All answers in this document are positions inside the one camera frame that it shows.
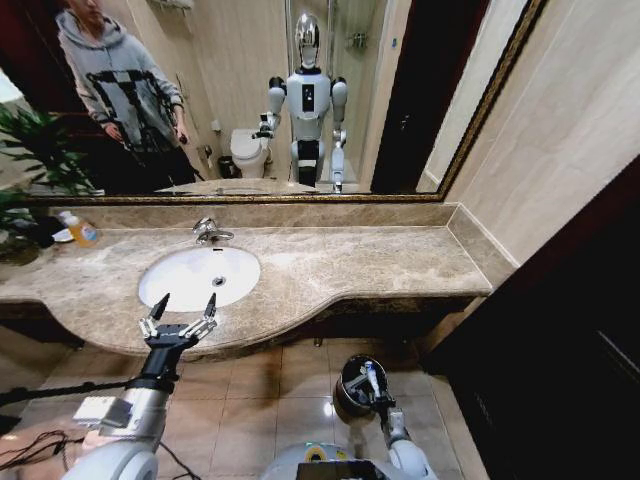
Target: mirror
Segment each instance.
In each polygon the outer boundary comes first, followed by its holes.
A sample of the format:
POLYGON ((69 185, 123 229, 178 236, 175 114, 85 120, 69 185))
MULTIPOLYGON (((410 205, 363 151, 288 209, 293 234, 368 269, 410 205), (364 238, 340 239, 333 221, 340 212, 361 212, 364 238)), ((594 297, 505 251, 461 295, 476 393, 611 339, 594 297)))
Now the mirror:
POLYGON ((441 200, 540 3, 2 2, 0 190, 441 200))

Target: potted plant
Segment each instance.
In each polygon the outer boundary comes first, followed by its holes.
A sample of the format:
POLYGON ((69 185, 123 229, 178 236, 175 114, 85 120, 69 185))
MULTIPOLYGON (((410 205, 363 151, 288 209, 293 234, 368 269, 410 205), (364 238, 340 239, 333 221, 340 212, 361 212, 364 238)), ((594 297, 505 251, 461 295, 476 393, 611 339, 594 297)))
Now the potted plant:
POLYGON ((38 246, 20 234, 19 222, 33 221, 29 211, 12 206, 23 198, 17 190, 0 190, 0 263, 26 265, 38 256, 38 246))
POLYGON ((81 166, 85 154, 74 151, 59 120, 20 107, 14 113, 0 105, 0 132, 9 137, 1 142, 1 151, 16 162, 29 162, 25 172, 33 175, 31 184, 46 187, 45 193, 91 194, 95 189, 81 166))

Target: silver robot head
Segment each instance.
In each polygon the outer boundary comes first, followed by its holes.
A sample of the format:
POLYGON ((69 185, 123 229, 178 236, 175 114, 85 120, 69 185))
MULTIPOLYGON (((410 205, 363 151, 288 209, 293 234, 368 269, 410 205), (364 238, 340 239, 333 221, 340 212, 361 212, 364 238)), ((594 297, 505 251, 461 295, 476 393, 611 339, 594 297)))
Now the silver robot head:
POLYGON ((320 49, 320 29, 318 19, 308 13, 303 13, 296 24, 296 43, 302 68, 314 68, 320 49))

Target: label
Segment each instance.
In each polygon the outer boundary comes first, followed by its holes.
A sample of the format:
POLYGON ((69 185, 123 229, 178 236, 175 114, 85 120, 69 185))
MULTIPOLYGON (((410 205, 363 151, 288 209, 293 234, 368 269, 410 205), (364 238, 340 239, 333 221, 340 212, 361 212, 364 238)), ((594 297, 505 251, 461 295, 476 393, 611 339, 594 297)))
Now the label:
POLYGON ((80 234, 82 235, 82 238, 89 242, 95 242, 98 238, 98 231, 91 225, 83 225, 80 229, 80 234))
POLYGON ((326 462, 327 454, 322 447, 314 445, 304 453, 305 462, 326 462))

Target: toilet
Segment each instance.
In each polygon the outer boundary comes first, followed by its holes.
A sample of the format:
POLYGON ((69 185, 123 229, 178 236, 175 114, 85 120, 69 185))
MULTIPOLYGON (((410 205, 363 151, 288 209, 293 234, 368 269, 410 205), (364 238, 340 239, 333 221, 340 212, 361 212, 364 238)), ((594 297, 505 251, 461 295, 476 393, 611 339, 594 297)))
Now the toilet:
POLYGON ((269 157, 269 139, 251 138, 255 129, 238 128, 231 133, 231 158, 242 178, 262 178, 269 157))

